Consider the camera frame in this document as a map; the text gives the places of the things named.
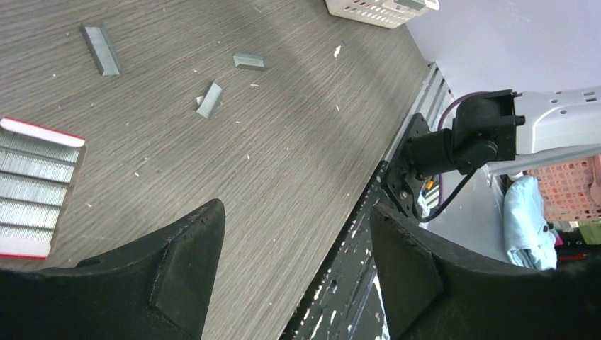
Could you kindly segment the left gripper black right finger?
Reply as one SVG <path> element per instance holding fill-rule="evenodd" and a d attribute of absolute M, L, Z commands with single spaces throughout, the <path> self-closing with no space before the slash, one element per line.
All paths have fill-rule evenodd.
<path fill-rule="evenodd" d="M 600 259 L 501 262 L 377 204 L 373 257 L 392 339 L 599 339 Z"/>

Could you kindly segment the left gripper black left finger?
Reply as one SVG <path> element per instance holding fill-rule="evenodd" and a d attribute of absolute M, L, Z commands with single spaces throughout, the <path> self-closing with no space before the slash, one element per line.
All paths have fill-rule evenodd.
<path fill-rule="evenodd" d="M 73 268 L 1 271 L 2 339 L 200 339 L 225 236 L 209 200 Z"/>

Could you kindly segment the box of staples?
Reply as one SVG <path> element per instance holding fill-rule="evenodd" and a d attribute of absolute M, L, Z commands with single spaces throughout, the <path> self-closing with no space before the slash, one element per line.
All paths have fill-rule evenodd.
<path fill-rule="evenodd" d="M 84 137 L 1 118 L 1 256 L 46 259 L 82 170 Z"/>

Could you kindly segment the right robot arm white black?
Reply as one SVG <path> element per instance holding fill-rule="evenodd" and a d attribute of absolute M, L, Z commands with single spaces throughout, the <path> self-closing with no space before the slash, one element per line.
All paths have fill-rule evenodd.
<path fill-rule="evenodd" d="M 421 220 L 417 200 L 430 177 L 457 171 L 469 179 L 483 166 L 514 174 L 562 162 L 581 147 L 589 149 L 592 169 L 586 191 L 599 203 L 599 87 L 473 93 L 458 104 L 450 127 L 432 129 L 420 113 L 408 118 L 381 187 L 402 214 Z"/>

